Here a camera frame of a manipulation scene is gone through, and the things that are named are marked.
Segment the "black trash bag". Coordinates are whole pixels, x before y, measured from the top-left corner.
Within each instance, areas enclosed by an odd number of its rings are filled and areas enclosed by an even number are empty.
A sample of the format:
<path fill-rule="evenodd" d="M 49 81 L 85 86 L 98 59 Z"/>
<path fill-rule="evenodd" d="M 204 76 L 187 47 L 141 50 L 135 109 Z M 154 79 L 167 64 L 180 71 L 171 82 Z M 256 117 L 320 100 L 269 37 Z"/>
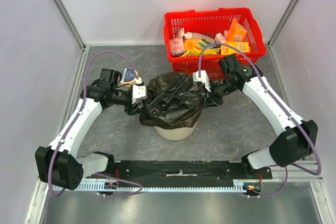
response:
<path fill-rule="evenodd" d="M 147 87 L 144 111 L 139 115 L 144 126 L 166 130 L 193 127 L 202 110 L 208 91 L 198 86 L 187 74 L 163 73 L 153 78 Z"/>

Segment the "beige trash bin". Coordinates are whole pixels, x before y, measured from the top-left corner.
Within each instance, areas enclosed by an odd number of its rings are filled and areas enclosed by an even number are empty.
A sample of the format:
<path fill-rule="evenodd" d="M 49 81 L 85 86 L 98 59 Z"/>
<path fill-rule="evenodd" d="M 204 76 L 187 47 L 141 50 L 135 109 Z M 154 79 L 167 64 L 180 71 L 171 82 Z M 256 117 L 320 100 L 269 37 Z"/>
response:
<path fill-rule="evenodd" d="M 154 128 L 163 138 L 171 141 L 179 141 L 190 136 L 196 129 L 196 124 L 193 127 L 181 127 L 172 130 L 166 130 L 158 126 Z"/>

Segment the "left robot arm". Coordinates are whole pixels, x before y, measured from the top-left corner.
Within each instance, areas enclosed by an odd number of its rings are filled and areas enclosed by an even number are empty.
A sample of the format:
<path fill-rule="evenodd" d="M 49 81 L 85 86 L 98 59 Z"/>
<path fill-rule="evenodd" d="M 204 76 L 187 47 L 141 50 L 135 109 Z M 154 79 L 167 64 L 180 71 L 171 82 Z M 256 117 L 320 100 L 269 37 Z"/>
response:
<path fill-rule="evenodd" d="M 86 177 L 99 173 L 110 178 L 115 174 L 112 154 L 97 151 L 84 158 L 77 155 L 88 130 L 104 109 L 120 105 L 125 113 L 133 115 L 147 98 L 141 77 L 135 76 L 134 83 L 126 85 L 127 89 L 120 84 L 122 77 L 121 72 L 103 68 L 97 80 L 85 85 L 77 107 L 57 137 L 35 152 L 39 178 L 49 188 L 75 190 Z"/>

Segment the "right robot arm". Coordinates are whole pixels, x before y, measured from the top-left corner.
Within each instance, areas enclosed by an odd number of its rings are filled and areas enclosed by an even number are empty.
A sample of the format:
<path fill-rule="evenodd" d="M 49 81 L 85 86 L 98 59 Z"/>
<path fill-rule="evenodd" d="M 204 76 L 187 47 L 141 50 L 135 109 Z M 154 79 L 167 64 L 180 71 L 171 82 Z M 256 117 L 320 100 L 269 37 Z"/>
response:
<path fill-rule="evenodd" d="M 269 147 L 242 157 L 240 172 L 245 178 L 254 178 L 266 166 L 295 165 L 313 154 L 318 132 L 314 120 L 306 121 L 288 107 L 255 65 L 243 66 L 235 55 L 218 64 L 226 77 L 218 83 L 211 83 L 205 70 L 194 73 L 194 80 L 205 85 L 211 101 L 218 105 L 223 96 L 241 91 L 258 106 L 277 136 Z"/>

